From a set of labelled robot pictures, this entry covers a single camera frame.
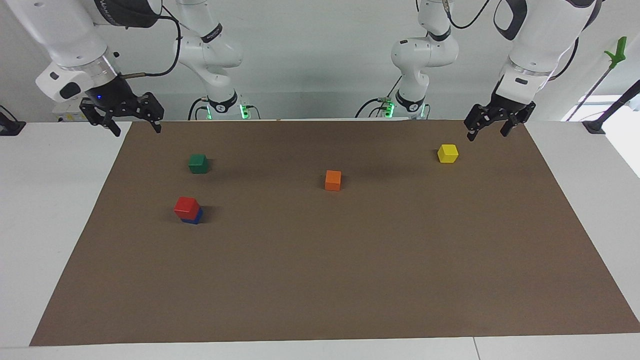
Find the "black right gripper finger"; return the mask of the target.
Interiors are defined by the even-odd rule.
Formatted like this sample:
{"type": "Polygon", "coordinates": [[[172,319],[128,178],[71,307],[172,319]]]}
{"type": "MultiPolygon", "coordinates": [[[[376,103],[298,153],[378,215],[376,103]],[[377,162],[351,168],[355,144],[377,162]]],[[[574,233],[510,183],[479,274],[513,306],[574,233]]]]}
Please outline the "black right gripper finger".
{"type": "Polygon", "coordinates": [[[139,97],[139,113],[141,118],[147,121],[156,133],[162,132],[161,122],[165,110],[151,92],[146,92],[139,97]]]}
{"type": "Polygon", "coordinates": [[[121,128],[115,123],[112,111],[107,111],[104,115],[100,114],[90,99],[82,99],[80,101],[79,109],[90,125],[102,126],[103,128],[110,130],[115,137],[121,136],[121,128]]]}

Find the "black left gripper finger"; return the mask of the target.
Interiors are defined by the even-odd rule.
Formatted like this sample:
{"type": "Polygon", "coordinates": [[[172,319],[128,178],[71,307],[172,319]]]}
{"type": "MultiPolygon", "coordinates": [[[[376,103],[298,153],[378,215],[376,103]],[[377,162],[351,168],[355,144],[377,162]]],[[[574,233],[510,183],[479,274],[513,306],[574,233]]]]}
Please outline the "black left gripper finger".
{"type": "Polygon", "coordinates": [[[507,137],[514,128],[516,128],[519,125],[525,124],[530,119],[531,114],[534,112],[536,107],[537,107],[536,103],[532,101],[530,104],[526,105],[523,109],[519,111],[509,112],[507,114],[505,123],[500,129],[500,134],[503,137],[507,137]]]}
{"type": "Polygon", "coordinates": [[[488,105],[474,104],[471,107],[470,112],[463,121],[467,129],[466,137],[470,142],[475,141],[480,130],[494,122],[491,111],[492,108],[488,105]]]}

